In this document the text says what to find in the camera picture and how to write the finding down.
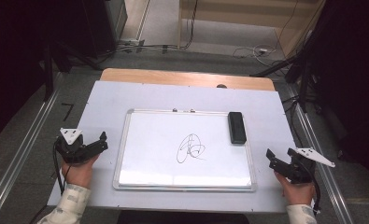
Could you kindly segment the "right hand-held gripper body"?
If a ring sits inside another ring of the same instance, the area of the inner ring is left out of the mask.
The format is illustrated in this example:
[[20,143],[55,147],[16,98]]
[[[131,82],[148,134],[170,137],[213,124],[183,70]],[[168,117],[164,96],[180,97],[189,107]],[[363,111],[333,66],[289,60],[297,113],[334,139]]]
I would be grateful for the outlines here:
[[312,147],[289,148],[288,155],[291,157],[289,180],[292,184],[310,183],[313,180],[317,162],[335,167],[334,162],[329,161]]

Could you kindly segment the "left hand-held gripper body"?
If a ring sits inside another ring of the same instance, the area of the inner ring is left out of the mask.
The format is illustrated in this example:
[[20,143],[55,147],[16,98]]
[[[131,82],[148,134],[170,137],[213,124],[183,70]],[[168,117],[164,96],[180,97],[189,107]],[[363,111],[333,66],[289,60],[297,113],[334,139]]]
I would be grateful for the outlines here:
[[80,129],[61,128],[60,135],[54,143],[54,149],[68,164],[83,163],[92,157],[86,145],[83,144]]

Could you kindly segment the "black whiteboard eraser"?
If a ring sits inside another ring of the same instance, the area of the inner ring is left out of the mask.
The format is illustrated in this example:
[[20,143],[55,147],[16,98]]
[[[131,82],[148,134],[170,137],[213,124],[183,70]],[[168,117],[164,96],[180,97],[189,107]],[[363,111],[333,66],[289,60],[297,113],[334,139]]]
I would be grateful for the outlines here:
[[245,125],[241,112],[230,112],[228,114],[230,138],[232,144],[243,145],[247,142]]

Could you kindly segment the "silver framed whiteboard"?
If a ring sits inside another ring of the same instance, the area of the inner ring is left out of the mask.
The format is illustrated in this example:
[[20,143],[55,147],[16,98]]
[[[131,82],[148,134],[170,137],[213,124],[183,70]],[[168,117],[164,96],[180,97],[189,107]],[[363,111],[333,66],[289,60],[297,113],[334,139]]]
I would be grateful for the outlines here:
[[247,191],[258,183],[248,143],[234,144],[227,112],[130,110],[117,190]]

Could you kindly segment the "person's left hand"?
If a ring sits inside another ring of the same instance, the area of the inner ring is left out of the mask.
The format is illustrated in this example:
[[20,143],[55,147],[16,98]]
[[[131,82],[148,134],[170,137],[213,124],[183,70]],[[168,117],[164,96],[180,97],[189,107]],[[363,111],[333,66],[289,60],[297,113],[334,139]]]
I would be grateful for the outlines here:
[[92,166],[98,160],[96,155],[80,165],[69,165],[62,161],[62,174],[68,184],[77,185],[85,189],[91,188]]

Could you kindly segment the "person's right hand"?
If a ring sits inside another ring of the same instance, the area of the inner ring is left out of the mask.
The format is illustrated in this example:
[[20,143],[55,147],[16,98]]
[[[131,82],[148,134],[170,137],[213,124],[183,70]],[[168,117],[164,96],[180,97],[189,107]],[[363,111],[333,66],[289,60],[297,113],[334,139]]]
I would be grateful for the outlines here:
[[310,205],[316,192],[312,183],[292,184],[288,179],[275,172],[277,181],[283,188],[282,195],[287,199],[289,205]]

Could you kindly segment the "large white table sheet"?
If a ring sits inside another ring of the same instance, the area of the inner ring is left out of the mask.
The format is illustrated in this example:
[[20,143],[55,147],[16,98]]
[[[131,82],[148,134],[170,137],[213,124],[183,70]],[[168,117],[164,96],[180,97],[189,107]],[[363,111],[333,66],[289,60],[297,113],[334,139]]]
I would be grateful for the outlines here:
[[[197,192],[189,190],[117,190],[113,177],[120,153],[125,114],[135,109],[178,109],[198,112],[239,111],[243,114],[253,154],[257,189],[254,192]],[[266,151],[286,160],[293,137],[282,103],[275,91],[140,84],[98,81],[92,88],[78,124],[86,142],[107,136],[107,151],[93,166],[93,207],[161,211],[222,213],[283,213],[286,200]]]

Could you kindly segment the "black metal stand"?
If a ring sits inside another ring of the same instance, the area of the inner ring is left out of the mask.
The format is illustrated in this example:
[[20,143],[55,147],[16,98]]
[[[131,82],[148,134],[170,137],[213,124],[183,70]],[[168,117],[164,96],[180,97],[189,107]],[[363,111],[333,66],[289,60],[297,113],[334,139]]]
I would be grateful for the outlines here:
[[289,71],[285,75],[287,83],[294,83],[298,78],[301,79],[299,97],[297,102],[304,113],[307,113],[306,109],[306,91],[310,75],[310,63],[308,61],[310,56],[309,48],[301,49],[294,56],[291,56],[288,60],[284,60],[270,68],[267,68],[260,73],[254,74],[253,77],[267,77],[268,75],[276,72],[283,67],[289,66]]
[[44,101],[47,102],[53,94],[53,72],[52,72],[52,57],[50,52],[50,45],[46,44],[44,47],[44,72],[45,72],[45,96]]

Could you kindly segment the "wooden table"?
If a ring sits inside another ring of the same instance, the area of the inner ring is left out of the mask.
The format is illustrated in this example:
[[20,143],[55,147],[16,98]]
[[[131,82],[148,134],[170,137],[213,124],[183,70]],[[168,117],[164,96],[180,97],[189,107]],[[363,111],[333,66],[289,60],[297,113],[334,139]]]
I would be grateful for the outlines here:
[[100,77],[103,81],[134,82],[227,89],[275,91],[273,81],[265,77],[238,77],[198,72],[161,71],[146,69],[108,68]]

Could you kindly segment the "black cabinet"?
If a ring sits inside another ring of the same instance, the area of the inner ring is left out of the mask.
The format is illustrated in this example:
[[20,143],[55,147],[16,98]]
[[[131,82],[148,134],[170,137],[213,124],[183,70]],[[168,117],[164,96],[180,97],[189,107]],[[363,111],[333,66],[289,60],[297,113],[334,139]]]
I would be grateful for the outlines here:
[[89,55],[114,51],[121,38],[128,15],[125,0],[82,0],[90,30]]

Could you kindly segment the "light wooden partition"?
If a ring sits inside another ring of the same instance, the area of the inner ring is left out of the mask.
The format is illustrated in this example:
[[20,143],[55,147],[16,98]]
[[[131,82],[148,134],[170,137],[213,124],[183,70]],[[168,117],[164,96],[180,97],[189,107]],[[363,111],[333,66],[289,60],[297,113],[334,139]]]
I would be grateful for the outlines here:
[[218,21],[273,27],[285,56],[295,49],[316,26],[327,0],[179,0],[177,43],[181,42],[182,20],[196,8],[200,21]]

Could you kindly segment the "aluminium floor rail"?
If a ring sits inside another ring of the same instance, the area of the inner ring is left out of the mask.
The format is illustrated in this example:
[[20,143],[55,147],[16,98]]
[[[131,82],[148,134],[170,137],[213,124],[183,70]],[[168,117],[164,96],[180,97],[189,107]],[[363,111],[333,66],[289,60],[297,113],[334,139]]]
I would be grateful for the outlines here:
[[[296,105],[293,109],[295,116],[298,118],[299,123],[301,124],[301,132],[303,133],[303,137],[297,134],[297,131],[294,132],[295,139],[298,140],[298,143],[301,146],[310,146],[315,149],[319,154],[331,160],[332,157],[329,157],[326,152],[323,150],[319,143],[319,139],[317,138],[311,121],[309,120],[309,116],[307,113],[304,113],[302,108],[299,105]],[[345,198],[336,182],[334,177],[332,167],[328,167],[327,165],[317,165],[318,173],[320,178],[322,179],[322,183],[324,188],[327,191],[329,199],[334,208],[335,214],[339,220],[340,224],[354,224],[354,219],[352,218],[347,203],[345,202]]]
[[11,160],[8,168],[0,180],[0,210],[20,173],[22,166],[26,162],[27,157],[32,150],[35,140],[37,139],[56,101],[57,95],[60,92],[64,80],[65,74],[62,72],[59,72],[53,79],[52,84],[55,86],[55,90],[52,92],[50,98],[41,105],[35,116],[35,119],[32,122],[32,125],[21,141],[15,156]]

